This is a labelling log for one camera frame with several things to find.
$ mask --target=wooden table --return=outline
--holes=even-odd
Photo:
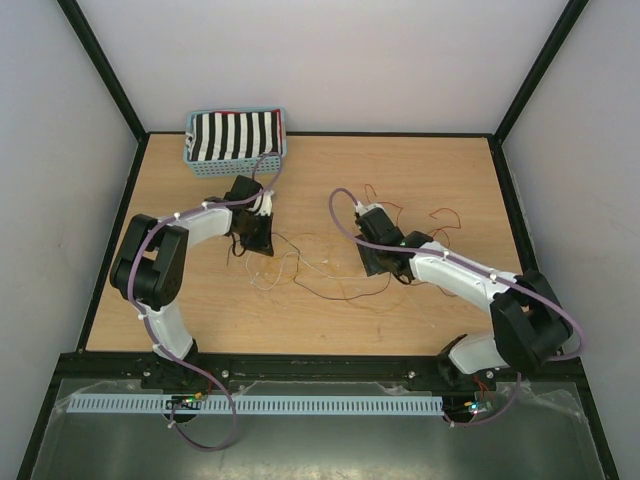
[[[152,135],[125,221],[137,213],[163,216],[222,196],[233,178],[196,178],[182,163],[182,135]],[[270,177],[258,178],[263,184]],[[365,278],[356,246],[335,228],[327,198],[338,186],[366,201],[403,207],[399,225],[446,229],[451,248],[497,269],[519,272],[518,257],[493,162],[483,138],[291,136],[276,186],[274,232],[302,252],[297,281],[317,293],[353,297],[380,291],[388,275]],[[346,197],[337,212],[354,232]],[[388,205],[395,219],[398,208]],[[447,242],[442,232],[437,239]],[[293,283],[291,245],[273,239],[276,255],[231,257],[230,239],[211,239],[189,250],[179,295],[187,328],[202,352],[433,355],[461,333],[486,331],[489,317],[433,285],[403,286],[392,280],[375,296],[322,299]],[[279,275],[279,283],[267,289]],[[324,272],[329,278],[318,272]],[[107,284],[88,350],[148,351],[151,341],[134,309]]]

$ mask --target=white robotic arm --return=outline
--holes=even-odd
[[[225,199],[248,198],[250,193],[261,188],[255,180],[238,177]],[[189,248],[212,237],[238,234],[243,248],[273,255],[272,195],[273,191],[266,191],[252,205],[233,209],[205,201],[200,211],[189,215],[175,214],[175,220],[158,231],[148,248],[149,251],[156,251],[156,258],[152,260],[143,257],[134,279],[134,295],[145,312],[139,318],[148,318],[147,326],[151,329],[151,337],[157,340],[153,346],[155,353],[166,358],[162,351],[166,349],[184,359],[194,345],[193,337],[182,320],[176,298],[182,285],[184,262]],[[125,299],[128,298],[127,284],[134,257],[148,232],[162,220],[136,215],[129,224],[110,276],[111,284],[120,290]]]
[[[470,375],[489,368],[510,366],[523,373],[535,371],[571,336],[572,327],[556,312],[496,281],[499,277],[519,284],[558,304],[539,272],[516,275],[497,271],[450,251],[423,233],[414,231],[404,236],[379,204],[358,204],[356,225],[362,233],[358,238],[369,244],[421,250],[384,251],[359,244],[368,274],[391,272],[404,284],[419,280],[437,285],[490,315],[493,331],[462,335],[441,353],[447,363],[442,371],[449,372],[443,375],[453,379],[451,383],[460,373]]]

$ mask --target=black and white striped fabric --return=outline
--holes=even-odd
[[[282,153],[280,110],[200,114],[194,116],[192,129],[188,137],[192,162]]]

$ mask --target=plastic basket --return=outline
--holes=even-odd
[[[287,133],[284,126],[284,109],[282,107],[259,107],[259,108],[218,108],[211,110],[199,110],[197,112],[191,112],[187,117],[186,133],[192,134],[193,117],[203,113],[210,113],[223,110],[225,112],[270,112],[273,110],[280,110],[280,128],[282,129],[282,158],[287,154]],[[184,147],[184,154],[182,157],[184,163],[186,163],[196,177],[228,177],[236,175],[250,176],[253,172],[253,168],[256,166],[260,157],[252,158],[236,158],[228,160],[204,160],[204,161],[192,161],[189,160],[189,148],[187,145]],[[256,173],[276,173],[280,168],[280,158],[278,156],[269,156],[258,167]]]

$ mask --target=purple wire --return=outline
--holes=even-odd
[[[338,193],[346,194],[351,199],[354,205],[357,205],[359,203],[358,199],[349,190],[343,187],[336,188],[333,192],[331,192],[331,195],[329,195],[329,214],[331,215],[331,219],[333,220],[333,223],[335,223],[336,227],[338,227],[338,230],[340,230],[343,235],[345,235],[347,238],[354,241],[355,243],[360,244],[364,247],[373,248],[377,250],[384,250],[387,252],[422,253],[427,255],[433,255],[438,258],[445,257],[445,254],[443,252],[439,250],[433,250],[430,248],[407,248],[407,247],[392,247],[392,246],[386,246],[386,245],[377,245],[375,243],[365,242],[364,240],[360,240],[359,238],[356,238],[340,223],[340,220],[338,220],[338,216],[336,215],[335,209],[333,208],[333,199]],[[461,267],[466,268],[467,270],[470,270],[474,273],[477,273],[478,275],[482,275],[483,277],[491,278],[491,276],[494,273],[496,273],[491,270],[485,270],[483,268],[477,267],[476,265],[473,265],[467,262],[463,257],[460,257],[459,255],[456,255],[453,252],[450,252],[446,258],[447,258],[447,261],[457,263]],[[556,357],[552,357],[550,360],[557,362],[561,360],[571,360],[572,358],[576,358],[580,356],[585,346],[586,336],[580,324],[576,320],[574,320],[573,317],[571,317],[571,315],[569,315],[568,312],[566,312],[562,307],[560,307],[559,305],[556,305],[554,302],[552,302],[548,298],[545,298],[542,295],[532,290],[529,290],[528,288],[518,285],[515,282],[507,280],[506,278],[502,278],[496,275],[495,281],[509,288],[513,288],[514,290],[517,290],[518,292],[523,293],[528,297],[533,298],[534,300],[537,300],[543,305],[549,307],[550,309],[555,311],[558,315],[560,315],[562,318],[564,318],[567,321],[567,323],[569,323],[573,327],[573,330],[576,332],[576,335],[578,335],[578,338],[580,338],[580,345],[578,346],[578,348],[574,352],[571,352],[566,355],[558,355]]]
[[[219,202],[219,203],[207,202],[206,207],[204,205],[201,205],[199,207],[195,207],[195,208],[192,208],[190,210],[186,210],[186,211],[184,211],[184,212],[179,214],[179,218],[188,219],[189,217],[191,217],[193,215],[196,215],[198,213],[201,213],[201,212],[203,212],[205,210],[208,210],[209,208],[221,208],[221,207],[229,207],[229,206],[235,206],[235,205],[246,205],[247,203],[251,203],[253,200],[255,200],[258,197],[260,197],[260,195],[262,195],[264,192],[266,192],[268,190],[271,190],[271,188],[278,181],[278,177],[280,177],[280,174],[282,173],[283,161],[282,161],[282,156],[279,153],[271,152],[271,153],[267,153],[267,154],[261,155],[260,159],[254,165],[253,172],[251,174],[251,178],[255,178],[256,171],[258,170],[258,167],[260,166],[260,164],[266,158],[273,157],[273,156],[277,156],[280,159],[280,165],[278,166],[278,171],[276,172],[275,176],[271,179],[271,182],[269,182],[269,184],[266,187],[262,188],[255,195],[253,195],[253,196],[251,196],[251,197],[249,197],[247,199],[244,199],[244,200],[227,201],[227,202]],[[135,296],[133,294],[133,286],[134,286],[134,283],[135,283],[134,281],[135,281],[135,278],[136,278],[136,274],[138,273],[138,269],[140,268],[140,262],[142,261],[142,257],[144,255],[144,252],[146,251],[147,247],[149,246],[149,244],[153,240],[153,237],[163,227],[169,225],[171,222],[173,222],[175,220],[176,220],[175,217],[171,216],[171,217],[168,217],[168,218],[162,220],[161,222],[158,222],[155,227],[153,227],[151,230],[149,230],[149,233],[147,234],[145,239],[140,244],[140,247],[138,248],[136,256],[134,257],[133,263],[131,265],[131,273],[129,275],[129,280],[127,282],[127,298],[129,300],[129,302],[131,302],[131,304],[136,308],[136,310],[138,310],[140,315],[143,316],[145,330],[147,331],[147,334],[151,338],[151,341],[153,342],[153,344],[154,345],[158,345],[158,349],[162,353],[164,353],[167,356],[167,358],[170,358],[171,360],[176,362],[178,365],[182,365],[183,367],[188,368],[188,369],[190,369],[190,370],[202,375],[203,377],[207,378],[211,382],[213,382],[213,384],[216,385],[220,389],[220,391],[224,394],[224,396],[229,401],[229,406],[231,407],[231,414],[232,414],[232,417],[233,417],[233,427],[231,429],[231,433],[229,433],[227,438],[225,438],[220,444],[215,445],[213,447],[208,447],[208,446],[202,445],[200,443],[197,443],[197,442],[194,442],[193,440],[191,440],[182,431],[182,429],[180,429],[178,424],[175,423],[175,421],[174,421],[174,415],[175,415],[175,412],[176,412],[176,410],[177,410],[179,405],[174,405],[173,409],[171,410],[171,416],[170,416],[171,423],[169,424],[169,428],[172,428],[172,429],[176,430],[180,434],[180,436],[192,448],[194,448],[194,449],[196,449],[198,451],[201,451],[201,452],[217,452],[217,451],[223,450],[223,449],[227,448],[229,445],[231,445],[233,443],[233,441],[235,440],[236,433],[238,431],[238,412],[236,411],[236,405],[235,405],[235,402],[233,401],[233,398],[231,397],[231,394],[224,387],[224,385],[222,385],[222,383],[217,378],[215,378],[213,375],[211,375],[209,372],[207,372],[205,370],[202,370],[201,368],[198,368],[195,365],[192,365],[192,364],[190,364],[188,362],[185,362],[184,360],[182,360],[181,358],[178,358],[173,353],[171,353],[169,350],[167,350],[163,345],[160,344],[160,341],[159,341],[158,337],[156,337],[156,335],[153,333],[153,329],[151,328],[151,324],[149,323],[149,317],[147,316],[144,307],[136,300],[136,298],[135,298]]]
[[[518,373],[516,373],[516,385],[513,388],[513,393],[509,397],[509,400],[507,401],[506,405],[504,407],[502,407],[498,412],[494,413],[493,415],[491,415],[488,418],[483,418],[482,420],[478,420],[477,422],[474,421],[473,423],[455,423],[455,422],[453,422],[453,420],[451,420],[449,415],[447,415],[447,412],[445,412],[443,410],[442,413],[444,414],[444,419],[447,422],[451,423],[451,424],[460,425],[461,427],[465,427],[465,428],[466,427],[477,427],[479,425],[486,425],[487,423],[491,423],[494,420],[496,420],[497,418],[499,418],[501,415],[503,415],[515,403],[516,398],[518,397],[518,390],[520,390],[520,383],[521,382],[522,382],[522,375],[520,374],[520,372],[518,372]]]

